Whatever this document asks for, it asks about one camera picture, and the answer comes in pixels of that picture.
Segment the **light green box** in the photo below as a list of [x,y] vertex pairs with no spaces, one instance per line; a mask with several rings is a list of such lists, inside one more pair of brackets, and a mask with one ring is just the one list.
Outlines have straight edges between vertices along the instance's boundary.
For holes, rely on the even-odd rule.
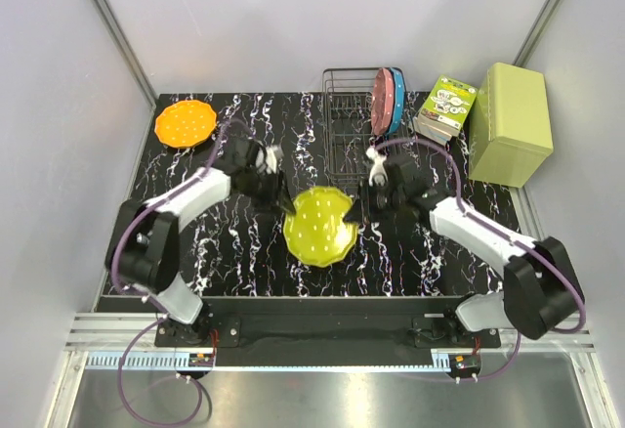
[[544,75],[496,63],[470,115],[469,178],[521,188],[554,150]]

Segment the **green dotted plate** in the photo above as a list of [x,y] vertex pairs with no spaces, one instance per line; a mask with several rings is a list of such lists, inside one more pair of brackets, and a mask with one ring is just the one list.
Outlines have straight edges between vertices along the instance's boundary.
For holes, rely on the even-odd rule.
[[325,268],[343,261],[354,247],[358,227],[346,223],[353,200],[334,187],[314,186],[293,200],[282,232],[288,251],[303,265]]

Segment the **black wire dish rack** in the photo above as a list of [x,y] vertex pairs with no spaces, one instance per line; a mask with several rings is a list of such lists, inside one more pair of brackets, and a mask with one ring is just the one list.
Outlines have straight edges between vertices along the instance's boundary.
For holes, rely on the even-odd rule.
[[371,106],[377,67],[331,67],[322,72],[322,114],[325,173],[331,186],[350,196],[368,175],[365,155],[371,145],[412,133],[411,120],[423,94],[406,82],[400,125],[393,134],[377,137],[371,129]]

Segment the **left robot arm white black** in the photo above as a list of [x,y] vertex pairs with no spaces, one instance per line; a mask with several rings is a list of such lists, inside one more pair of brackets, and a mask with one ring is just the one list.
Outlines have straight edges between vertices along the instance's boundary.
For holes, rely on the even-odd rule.
[[205,166],[166,193],[124,201],[104,259],[115,289],[151,302],[163,315],[160,327],[174,330],[189,346],[214,342],[210,308],[182,278],[180,235],[232,194],[246,196],[270,213],[293,213],[282,157],[277,145],[234,139],[221,155],[210,155]]

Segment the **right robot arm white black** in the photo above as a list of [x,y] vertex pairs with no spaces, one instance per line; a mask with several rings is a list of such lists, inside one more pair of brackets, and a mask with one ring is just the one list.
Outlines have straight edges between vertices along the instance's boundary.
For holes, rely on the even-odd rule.
[[563,333],[563,321],[573,313],[580,317],[571,331],[584,326],[583,293],[561,241],[503,227],[461,196],[429,185],[408,155],[385,156],[370,149],[366,156],[370,170],[358,184],[345,222],[407,216],[473,253],[503,280],[502,290],[473,294],[446,312],[443,334],[449,343],[465,346],[483,330],[504,328],[538,340],[550,331]]

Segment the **pink dotted plate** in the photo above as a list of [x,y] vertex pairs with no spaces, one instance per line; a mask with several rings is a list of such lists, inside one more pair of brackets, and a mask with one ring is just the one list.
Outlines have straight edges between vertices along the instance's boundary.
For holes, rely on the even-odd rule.
[[395,101],[395,84],[391,72],[382,67],[377,71],[371,97],[371,129],[375,136],[385,134],[390,126]]

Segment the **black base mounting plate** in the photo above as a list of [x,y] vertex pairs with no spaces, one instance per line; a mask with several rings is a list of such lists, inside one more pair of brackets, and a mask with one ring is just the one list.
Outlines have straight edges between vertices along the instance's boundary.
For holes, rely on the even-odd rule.
[[497,349],[499,332],[483,330],[455,342],[443,333],[440,318],[408,315],[235,315],[214,314],[208,328],[217,333],[219,348],[239,348],[251,343],[294,341],[381,341],[411,347]]

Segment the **orange dotted plate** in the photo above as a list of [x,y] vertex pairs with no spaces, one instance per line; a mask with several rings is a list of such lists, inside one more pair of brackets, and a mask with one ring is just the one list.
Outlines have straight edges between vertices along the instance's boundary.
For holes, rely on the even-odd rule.
[[206,142],[217,126],[217,113],[197,100],[179,101],[156,117],[154,133],[172,149],[190,149]]

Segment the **blue dotted plate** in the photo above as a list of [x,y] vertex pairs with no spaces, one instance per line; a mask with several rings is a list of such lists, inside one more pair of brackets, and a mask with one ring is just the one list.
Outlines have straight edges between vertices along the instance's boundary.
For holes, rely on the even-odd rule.
[[389,67],[389,71],[393,77],[395,95],[392,120],[389,125],[387,134],[394,134],[401,123],[405,98],[405,80],[402,71],[397,67]]

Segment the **green book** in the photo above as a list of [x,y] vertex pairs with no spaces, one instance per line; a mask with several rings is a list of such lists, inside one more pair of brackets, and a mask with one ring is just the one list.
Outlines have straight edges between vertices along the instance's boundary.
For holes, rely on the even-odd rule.
[[462,131],[478,89],[441,75],[412,119],[414,131],[440,145],[446,145]]

